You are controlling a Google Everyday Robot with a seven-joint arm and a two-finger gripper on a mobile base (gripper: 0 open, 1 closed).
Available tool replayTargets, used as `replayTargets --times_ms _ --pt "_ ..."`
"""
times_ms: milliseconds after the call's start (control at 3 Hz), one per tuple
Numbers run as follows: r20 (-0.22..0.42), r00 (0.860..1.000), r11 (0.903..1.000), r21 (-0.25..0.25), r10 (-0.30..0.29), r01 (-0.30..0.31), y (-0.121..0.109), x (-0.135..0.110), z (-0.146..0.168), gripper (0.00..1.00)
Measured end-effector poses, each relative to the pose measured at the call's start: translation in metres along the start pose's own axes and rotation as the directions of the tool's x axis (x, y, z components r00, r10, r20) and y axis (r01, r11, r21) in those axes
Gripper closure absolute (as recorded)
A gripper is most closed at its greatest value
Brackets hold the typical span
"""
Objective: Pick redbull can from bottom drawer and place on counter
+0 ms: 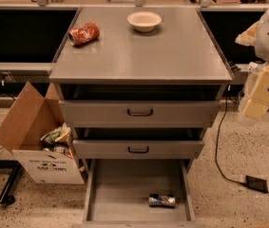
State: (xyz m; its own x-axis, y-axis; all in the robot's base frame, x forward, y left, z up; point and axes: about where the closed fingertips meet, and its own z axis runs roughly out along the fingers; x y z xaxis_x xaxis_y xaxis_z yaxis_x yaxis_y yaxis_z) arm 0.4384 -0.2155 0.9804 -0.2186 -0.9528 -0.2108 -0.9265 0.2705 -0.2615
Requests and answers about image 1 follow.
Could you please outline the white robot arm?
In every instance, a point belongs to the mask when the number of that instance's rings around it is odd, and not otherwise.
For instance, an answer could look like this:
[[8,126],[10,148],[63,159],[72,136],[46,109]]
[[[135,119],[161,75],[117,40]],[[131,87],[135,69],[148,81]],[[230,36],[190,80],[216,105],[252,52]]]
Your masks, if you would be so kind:
[[249,64],[249,74],[239,104],[240,121],[253,124],[269,109],[269,9],[249,29],[236,38],[236,43],[253,46],[263,65]]

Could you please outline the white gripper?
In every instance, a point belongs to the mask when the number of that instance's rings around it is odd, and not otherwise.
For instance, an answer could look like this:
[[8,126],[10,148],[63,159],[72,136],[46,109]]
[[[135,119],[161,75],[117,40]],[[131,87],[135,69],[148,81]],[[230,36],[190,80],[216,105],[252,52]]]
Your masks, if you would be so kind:
[[[254,46],[258,22],[239,34],[235,42],[242,46]],[[260,119],[269,109],[269,64],[251,62],[248,77],[242,90],[238,111],[250,120]]]

